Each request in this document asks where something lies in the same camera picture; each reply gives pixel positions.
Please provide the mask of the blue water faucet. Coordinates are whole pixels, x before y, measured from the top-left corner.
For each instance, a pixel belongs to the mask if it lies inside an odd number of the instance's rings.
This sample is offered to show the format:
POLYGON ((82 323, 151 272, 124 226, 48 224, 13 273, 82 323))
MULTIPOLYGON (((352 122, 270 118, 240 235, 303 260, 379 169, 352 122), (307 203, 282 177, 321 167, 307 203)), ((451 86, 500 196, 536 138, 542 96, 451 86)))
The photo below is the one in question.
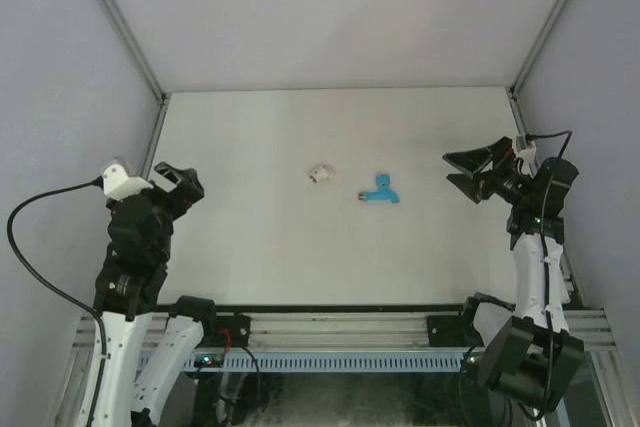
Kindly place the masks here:
POLYGON ((361 191, 358 193, 358 200, 362 202, 384 201, 398 204, 399 196, 391 188, 391 177, 388 174, 377 174, 375 176, 375 187, 373 191, 361 191))

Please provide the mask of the white pipe elbow fitting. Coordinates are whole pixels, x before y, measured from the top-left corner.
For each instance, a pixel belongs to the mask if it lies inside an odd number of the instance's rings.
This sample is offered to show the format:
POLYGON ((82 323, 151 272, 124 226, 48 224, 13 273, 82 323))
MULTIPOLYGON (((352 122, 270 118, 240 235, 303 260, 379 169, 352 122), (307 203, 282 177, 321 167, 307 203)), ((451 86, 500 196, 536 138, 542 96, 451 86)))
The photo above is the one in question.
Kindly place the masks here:
POLYGON ((327 164, 316 165, 308 173, 309 179, 315 184, 329 182, 334 178, 334 176, 334 168, 327 164))

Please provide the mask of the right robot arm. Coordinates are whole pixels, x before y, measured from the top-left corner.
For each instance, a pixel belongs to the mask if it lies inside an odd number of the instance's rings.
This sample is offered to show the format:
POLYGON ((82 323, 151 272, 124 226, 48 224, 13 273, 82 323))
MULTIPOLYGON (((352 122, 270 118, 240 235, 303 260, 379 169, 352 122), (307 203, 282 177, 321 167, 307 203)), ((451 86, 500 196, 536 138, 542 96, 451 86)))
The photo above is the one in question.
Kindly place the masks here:
POLYGON ((583 341, 571 335, 565 318, 560 267, 561 213, 579 170, 558 153, 535 173, 525 173, 538 139, 534 134, 502 137, 443 156, 455 169, 448 181, 472 202, 498 196, 510 205, 506 231, 516 266, 514 303, 482 293, 465 301, 459 332, 480 352, 467 351, 461 371, 516 402, 533 420, 556 409, 585 357, 583 341))

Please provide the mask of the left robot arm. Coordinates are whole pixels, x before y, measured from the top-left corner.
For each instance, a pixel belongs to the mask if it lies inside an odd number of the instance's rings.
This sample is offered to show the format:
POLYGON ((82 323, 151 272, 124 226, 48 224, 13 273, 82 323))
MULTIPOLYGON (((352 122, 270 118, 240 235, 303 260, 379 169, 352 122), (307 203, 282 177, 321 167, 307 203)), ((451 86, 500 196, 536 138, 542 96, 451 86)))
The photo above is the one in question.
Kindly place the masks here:
POLYGON ((172 183, 170 191, 131 176, 118 162, 101 177, 110 241, 95 282, 96 340, 78 426, 158 425, 192 351, 219 334, 214 302, 182 296, 170 305, 150 360, 139 364, 168 274, 174 223, 205 196, 195 169, 160 162, 154 170, 172 183))

